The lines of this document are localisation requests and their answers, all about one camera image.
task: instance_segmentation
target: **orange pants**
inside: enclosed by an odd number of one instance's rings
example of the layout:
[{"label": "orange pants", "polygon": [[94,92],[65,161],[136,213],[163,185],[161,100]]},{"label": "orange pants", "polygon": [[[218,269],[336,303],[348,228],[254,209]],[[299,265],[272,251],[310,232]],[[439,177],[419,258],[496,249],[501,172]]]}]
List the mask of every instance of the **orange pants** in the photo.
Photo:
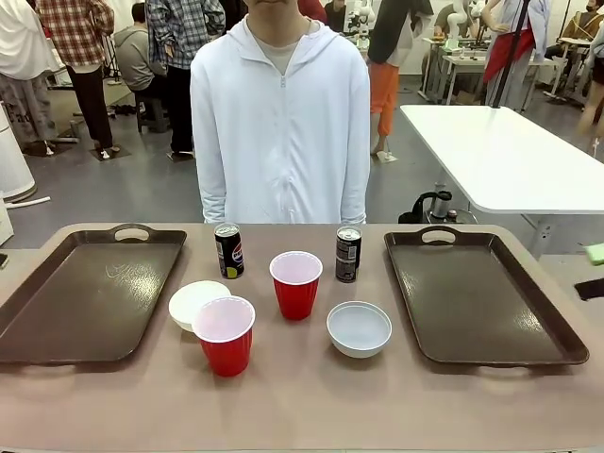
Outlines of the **orange pants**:
[{"label": "orange pants", "polygon": [[371,113],[379,113],[377,133],[387,137],[393,131],[394,109],[398,93],[398,68],[388,64],[371,63]]}]

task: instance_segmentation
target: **can lid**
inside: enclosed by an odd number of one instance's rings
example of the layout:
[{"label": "can lid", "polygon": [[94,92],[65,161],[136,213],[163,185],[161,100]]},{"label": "can lid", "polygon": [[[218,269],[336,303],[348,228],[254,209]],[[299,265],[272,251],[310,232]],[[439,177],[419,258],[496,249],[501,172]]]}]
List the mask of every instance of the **can lid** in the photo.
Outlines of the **can lid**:
[{"label": "can lid", "polygon": [[239,232],[239,227],[235,224],[220,224],[214,229],[214,234],[222,238],[234,236]]},{"label": "can lid", "polygon": [[361,230],[355,226],[342,226],[338,229],[338,237],[344,241],[355,241],[361,238]]}]

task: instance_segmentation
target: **white cup rim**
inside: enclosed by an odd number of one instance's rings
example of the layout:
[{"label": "white cup rim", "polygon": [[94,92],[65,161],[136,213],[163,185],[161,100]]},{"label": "white cup rim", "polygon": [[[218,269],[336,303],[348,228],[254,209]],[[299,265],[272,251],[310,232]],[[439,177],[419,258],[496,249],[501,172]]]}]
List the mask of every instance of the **white cup rim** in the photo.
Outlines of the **white cup rim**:
[{"label": "white cup rim", "polygon": [[195,316],[195,319],[193,319],[193,323],[192,323],[193,333],[199,340],[203,340],[204,342],[208,342],[208,343],[212,343],[212,344],[222,344],[222,343],[234,342],[235,340],[242,338],[242,336],[245,335],[247,332],[249,332],[249,330],[252,328],[252,326],[254,326],[254,321],[256,321],[256,310],[254,309],[254,306],[251,304],[251,302],[249,300],[239,297],[238,295],[225,295],[223,297],[216,297],[215,299],[212,299],[210,302],[205,304],[204,307],[206,305],[208,305],[209,303],[212,303],[212,302],[215,302],[215,301],[221,300],[221,299],[236,299],[236,300],[243,302],[244,305],[246,305],[249,309],[251,309],[252,319],[250,319],[249,325],[245,328],[245,330],[242,333],[239,333],[239,334],[235,335],[234,337],[227,338],[225,340],[212,340],[208,337],[201,335],[198,331],[199,329],[198,329],[197,324],[199,323],[198,319],[199,319],[199,314],[201,313],[201,310],[200,310],[199,313],[197,313],[197,316]]},{"label": "white cup rim", "polygon": [[[291,283],[289,281],[284,281],[281,278],[277,278],[275,277],[275,273],[273,272],[273,267],[275,266],[275,263],[282,257],[287,256],[287,255],[293,255],[293,254],[297,254],[297,255],[305,255],[307,257],[310,257],[314,260],[316,260],[316,262],[319,263],[319,269],[318,272],[316,273],[316,276],[313,278],[310,278],[308,280],[302,281],[300,283]],[[304,285],[308,285],[309,283],[312,283],[313,281],[315,281],[316,279],[318,279],[322,274],[323,274],[323,263],[321,262],[321,260],[319,260],[315,255],[312,255],[312,253],[309,252],[303,252],[301,250],[291,250],[289,252],[283,252],[278,254],[276,257],[274,257],[271,260],[271,264],[269,265],[269,272],[271,273],[271,277],[274,278],[276,281],[278,281],[279,283],[283,283],[284,285],[290,285],[290,286],[304,286]]]}]

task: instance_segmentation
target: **stool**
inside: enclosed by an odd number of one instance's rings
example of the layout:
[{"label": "stool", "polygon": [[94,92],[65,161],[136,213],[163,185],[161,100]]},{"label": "stool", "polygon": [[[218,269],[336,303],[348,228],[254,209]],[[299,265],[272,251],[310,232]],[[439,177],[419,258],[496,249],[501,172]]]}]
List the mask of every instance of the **stool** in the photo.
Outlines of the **stool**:
[{"label": "stool", "polygon": [[[155,120],[145,120],[141,115],[141,103],[151,106]],[[163,107],[161,100],[157,97],[141,96],[134,92],[134,104],[136,109],[136,123],[139,127],[139,133],[143,132],[143,126],[152,127],[156,132],[165,132],[168,130],[168,119],[163,116]]]}]

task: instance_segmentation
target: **pepsi can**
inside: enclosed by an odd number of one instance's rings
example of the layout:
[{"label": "pepsi can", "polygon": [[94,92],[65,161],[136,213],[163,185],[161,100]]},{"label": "pepsi can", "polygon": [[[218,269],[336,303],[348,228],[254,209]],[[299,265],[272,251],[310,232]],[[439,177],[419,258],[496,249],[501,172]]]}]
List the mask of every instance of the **pepsi can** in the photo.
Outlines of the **pepsi can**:
[{"label": "pepsi can", "polygon": [[235,224],[220,224],[214,229],[220,273],[237,278],[243,273],[242,235]]}]

